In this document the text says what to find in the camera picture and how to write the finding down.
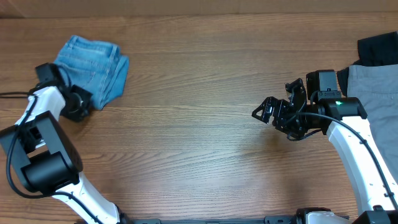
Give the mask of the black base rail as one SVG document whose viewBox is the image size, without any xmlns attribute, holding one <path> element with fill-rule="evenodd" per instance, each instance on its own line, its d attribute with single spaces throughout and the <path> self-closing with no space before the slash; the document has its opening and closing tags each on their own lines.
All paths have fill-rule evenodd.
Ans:
<svg viewBox="0 0 398 224">
<path fill-rule="evenodd" d="M 264 218 L 234 218 L 234 219 L 207 219 L 207 220 L 160 220 L 137 219 L 122 216 L 123 224 L 294 224 L 297 223 L 295 215 L 272 215 Z"/>
</svg>

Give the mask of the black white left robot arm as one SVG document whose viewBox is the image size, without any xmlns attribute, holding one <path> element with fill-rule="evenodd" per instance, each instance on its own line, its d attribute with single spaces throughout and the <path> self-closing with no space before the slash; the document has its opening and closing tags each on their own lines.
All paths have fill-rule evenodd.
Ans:
<svg viewBox="0 0 398 224">
<path fill-rule="evenodd" d="M 83 173 L 81 157 L 59 124 L 60 117 L 80 122 L 91 110 L 92 94 L 64 80 L 53 63 L 35 69 L 39 83 L 28 92 L 1 93 L 1 98 L 27 98 L 21 118 L 1 131 L 6 177 L 21 197 L 52 197 L 68 205 L 83 223 L 130 223 Z"/>
</svg>

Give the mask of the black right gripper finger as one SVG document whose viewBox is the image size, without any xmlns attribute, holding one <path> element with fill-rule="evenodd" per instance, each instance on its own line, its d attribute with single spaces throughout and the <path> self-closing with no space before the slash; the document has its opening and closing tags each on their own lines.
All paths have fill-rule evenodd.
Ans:
<svg viewBox="0 0 398 224">
<path fill-rule="evenodd" d="M 274 121 L 277 120 L 277 115 L 274 113 L 277 106 L 278 99 L 270 96 L 267 97 L 253 112 L 252 117 L 256 118 L 263 123 L 269 124 L 270 118 L 273 117 Z"/>
<path fill-rule="evenodd" d="M 289 103 L 294 108 L 303 108 L 307 104 L 307 92 L 301 78 L 296 79 L 292 83 L 286 83 L 285 90 Z"/>
</svg>

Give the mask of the brown cardboard back panel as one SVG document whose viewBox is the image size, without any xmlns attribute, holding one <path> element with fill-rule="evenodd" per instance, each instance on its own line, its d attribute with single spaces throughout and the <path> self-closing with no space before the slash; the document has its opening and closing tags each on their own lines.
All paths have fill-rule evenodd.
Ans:
<svg viewBox="0 0 398 224">
<path fill-rule="evenodd" d="M 397 0 L 1 0 L 2 18 L 396 11 Z"/>
</svg>

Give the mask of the grey folded trousers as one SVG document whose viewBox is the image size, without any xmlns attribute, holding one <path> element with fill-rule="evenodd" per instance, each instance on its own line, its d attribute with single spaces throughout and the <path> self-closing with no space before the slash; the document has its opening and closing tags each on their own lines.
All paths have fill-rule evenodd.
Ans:
<svg viewBox="0 0 398 224">
<path fill-rule="evenodd" d="M 357 97 L 368 114 L 382 158 L 397 180 L 397 65 L 349 67 L 348 96 Z"/>
</svg>

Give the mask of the black folded garment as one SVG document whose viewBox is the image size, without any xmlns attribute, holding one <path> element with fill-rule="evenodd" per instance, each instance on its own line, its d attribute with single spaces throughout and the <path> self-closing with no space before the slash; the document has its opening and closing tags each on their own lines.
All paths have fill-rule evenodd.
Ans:
<svg viewBox="0 0 398 224">
<path fill-rule="evenodd" d="M 397 94 L 397 32 L 358 40 L 359 59 L 337 72 L 345 96 Z"/>
</svg>

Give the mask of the light blue denim jeans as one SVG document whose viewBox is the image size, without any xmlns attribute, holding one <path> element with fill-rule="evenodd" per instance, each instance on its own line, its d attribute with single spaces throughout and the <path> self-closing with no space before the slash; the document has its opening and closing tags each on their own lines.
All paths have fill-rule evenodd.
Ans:
<svg viewBox="0 0 398 224">
<path fill-rule="evenodd" d="M 54 64 L 66 86 L 76 85 L 90 92 L 94 109 L 102 110 L 123 94 L 129 57 L 114 43 L 73 35 L 59 51 Z"/>
</svg>

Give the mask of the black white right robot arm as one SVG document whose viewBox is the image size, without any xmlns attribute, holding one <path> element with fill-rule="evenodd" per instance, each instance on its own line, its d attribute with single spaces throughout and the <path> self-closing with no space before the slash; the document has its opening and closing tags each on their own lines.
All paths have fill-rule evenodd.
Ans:
<svg viewBox="0 0 398 224">
<path fill-rule="evenodd" d="M 338 152 L 351 182 L 355 223 L 397 223 L 397 183 L 371 134 L 356 97 L 342 97 L 334 70 L 317 70 L 285 86 L 286 100 L 267 97 L 252 117 L 272 124 L 289 141 L 323 133 Z"/>
</svg>

